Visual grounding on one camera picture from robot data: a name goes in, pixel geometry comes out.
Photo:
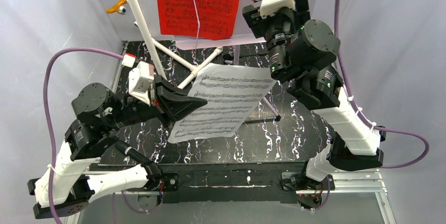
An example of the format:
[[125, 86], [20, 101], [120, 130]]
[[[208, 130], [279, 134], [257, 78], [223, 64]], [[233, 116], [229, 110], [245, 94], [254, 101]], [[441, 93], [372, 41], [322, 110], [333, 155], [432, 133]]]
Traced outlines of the lilac perforated music stand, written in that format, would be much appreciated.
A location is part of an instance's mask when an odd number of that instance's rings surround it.
[[177, 36], [177, 35], [172, 35], [172, 36], [174, 37], [177, 46], [179, 46], [179, 48], [181, 49], [223, 47], [232, 45], [261, 43], [264, 41], [264, 39], [254, 37], [254, 35], [252, 34], [250, 28], [248, 27], [242, 16], [241, 9], [249, 4], [251, 4], [250, 0], [240, 0], [238, 13], [236, 16], [234, 33], [230, 38], [211, 40], [211, 39], [189, 37], [189, 36]]

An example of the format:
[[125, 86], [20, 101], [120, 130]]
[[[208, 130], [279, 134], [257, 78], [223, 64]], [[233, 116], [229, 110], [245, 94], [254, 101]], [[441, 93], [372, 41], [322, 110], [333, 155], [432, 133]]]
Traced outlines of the white sheet music page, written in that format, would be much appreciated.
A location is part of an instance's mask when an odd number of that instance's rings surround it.
[[177, 121], [168, 142], [233, 136], [275, 84], [268, 68], [210, 63], [188, 93], [207, 104]]

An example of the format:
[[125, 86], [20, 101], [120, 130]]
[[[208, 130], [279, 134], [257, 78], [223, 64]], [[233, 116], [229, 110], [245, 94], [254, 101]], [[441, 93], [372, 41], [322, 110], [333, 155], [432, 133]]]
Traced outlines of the red sheet music book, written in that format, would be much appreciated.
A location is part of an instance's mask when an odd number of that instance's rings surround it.
[[160, 32], [211, 40], [230, 38], [234, 33], [239, 2], [157, 0]]

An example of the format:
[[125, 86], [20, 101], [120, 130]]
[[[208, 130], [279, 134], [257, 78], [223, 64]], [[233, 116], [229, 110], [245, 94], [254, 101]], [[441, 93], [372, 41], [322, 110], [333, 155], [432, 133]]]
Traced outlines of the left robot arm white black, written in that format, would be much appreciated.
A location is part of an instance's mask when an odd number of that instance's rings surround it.
[[[150, 84], [149, 94], [151, 103], [146, 104], [130, 95], [120, 99], [101, 83], [89, 84], [80, 91], [72, 101], [76, 119], [65, 133], [55, 164], [27, 184], [29, 193], [36, 197], [36, 219], [51, 218], [54, 213], [71, 216], [102, 196], [126, 189], [162, 190], [166, 181], [163, 171], [119, 140], [116, 133], [154, 118], [171, 126], [207, 102], [188, 96], [161, 77]], [[86, 169], [110, 147], [133, 159], [136, 166], [114, 174], [86, 175]]]

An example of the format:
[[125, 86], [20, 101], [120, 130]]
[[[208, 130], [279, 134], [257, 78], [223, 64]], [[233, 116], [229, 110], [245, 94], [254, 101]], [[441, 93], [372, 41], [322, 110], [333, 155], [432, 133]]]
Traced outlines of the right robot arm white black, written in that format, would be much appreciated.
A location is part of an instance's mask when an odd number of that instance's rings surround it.
[[326, 23], [310, 17], [308, 0], [259, 1], [258, 7], [243, 7], [242, 15], [254, 37], [266, 41], [272, 79], [293, 81], [288, 93], [336, 132], [299, 175], [281, 181], [283, 186], [300, 190], [320, 184], [337, 170], [381, 167], [379, 145], [385, 135], [360, 120], [332, 65], [338, 58], [340, 39]]

